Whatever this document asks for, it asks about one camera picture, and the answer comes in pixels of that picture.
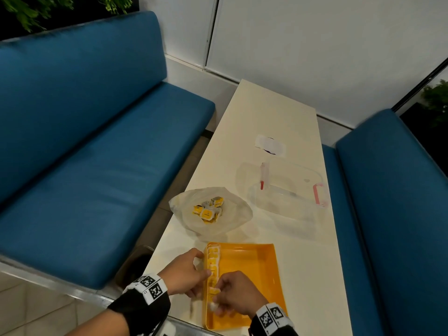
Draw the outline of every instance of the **orange plastic tray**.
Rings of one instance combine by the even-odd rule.
[[[280,305],[288,314],[281,289],[276,251],[273,244],[219,244],[219,276],[226,272],[240,270],[248,276],[269,302]],[[204,285],[203,324],[208,330],[223,330],[247,327],[250,318],[241,314],[219,317],[208,308],[208,287]]]

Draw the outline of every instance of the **black sleeve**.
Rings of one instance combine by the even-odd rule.
[[[250,324],[252,336],[298,336],[294,324],[276,303],[263,305]]]
[[[130,336],[150,335],[168,316],[171,302],[164,281],[157,275],[142,276],[129,284],[108,309],[122,314]]]

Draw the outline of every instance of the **white table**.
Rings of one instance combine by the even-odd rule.
[[[319,172],[327,182],[316,112],[313,108],[242,80],[211,139],[187,190],[224,186],[246,200],[259,181],[266,152],[255,148],[262,134],[286,145],[286,159]],[[254,217],[214,242],[273,243],[288,314],[300,336],[352,334],[331,206],[315,224],[294,227],[251,205]],[[207,240],[186,230],[173,215],[145,273],[158,272]],[[202,326],[202,305],[186,295],[171,297],[170,316]],[[248,335],[247,328],[220,332]]]

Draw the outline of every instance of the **green leaves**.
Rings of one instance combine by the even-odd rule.
[[[39,25],[39,18],[48,19],[50,12],[57,6],[73,9],[73,0],[31,0],[32,5],[23,0],[0,0],[7,11],[15,13],[17,20],[28,32],[34,28],[45,29]],[[118,10],[126,14],[126,9],[131,7],[131,0],[98,0],[106,6],[112,14],[118,14]]]
[[[448,82],[440,80],[440,83],[435,87],[425,86],[422,98],[428,103],[425,108],[434,112],[433,127],[448,123]]]

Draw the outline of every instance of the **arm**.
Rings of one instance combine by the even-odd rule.
[[[169,295],[192,298],[202,292],[210,270],[198,271],[194,258],[204,254],[196,248],[177,256],[158,275],[143,275],[124,290],[107,310],[80,325],[67,336],[149,335],[165,321],[171,307]]]
[[[297,336],[283,309],[269,303],[241,271],[221,275],[216,288],[221,290],[213,298],[219,304],[217,315],[232,315],[234,311],[248,315],[252,320],[249,333],[253,336]]]

